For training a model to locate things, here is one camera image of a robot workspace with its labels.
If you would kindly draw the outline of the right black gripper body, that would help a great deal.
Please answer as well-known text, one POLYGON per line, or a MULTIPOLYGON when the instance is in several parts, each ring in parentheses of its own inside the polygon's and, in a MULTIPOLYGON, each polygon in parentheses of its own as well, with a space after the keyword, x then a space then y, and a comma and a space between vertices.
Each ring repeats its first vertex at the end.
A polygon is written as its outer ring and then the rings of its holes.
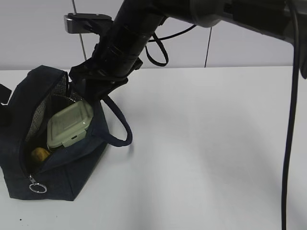
POLYGON ((126 84, 128 76, 141 67, 142 50, 142 43, 97 43, 92 56, 72 67, 69 76, 86 99, 102 100, 126 84))

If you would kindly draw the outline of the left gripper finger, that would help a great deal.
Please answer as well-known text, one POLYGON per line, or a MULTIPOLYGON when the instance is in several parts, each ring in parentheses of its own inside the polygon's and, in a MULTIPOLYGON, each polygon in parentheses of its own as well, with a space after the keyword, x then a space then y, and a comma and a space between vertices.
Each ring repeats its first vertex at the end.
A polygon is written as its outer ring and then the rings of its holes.
POLYGON ((0 126, 7 127, 12 122, 12 114, 7 106, 12 91, 0 85, 0 126))

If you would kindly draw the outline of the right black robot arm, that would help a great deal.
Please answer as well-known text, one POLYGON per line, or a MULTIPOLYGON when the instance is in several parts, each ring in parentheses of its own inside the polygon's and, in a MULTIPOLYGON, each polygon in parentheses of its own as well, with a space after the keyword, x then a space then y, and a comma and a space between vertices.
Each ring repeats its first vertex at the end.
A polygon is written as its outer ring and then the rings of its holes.
POLYGON ((139 58, 156 29, 168 18, 209 28, 220 21, 298 42, 299 70, 307 75, 307 3, 304 0, 125 0, 115 19, 73 14, 77 28, 99 35, 92 56, 72 67, 75 84, 88 83, 88 96, 99 100, 125 84, 141 66, 139 58))

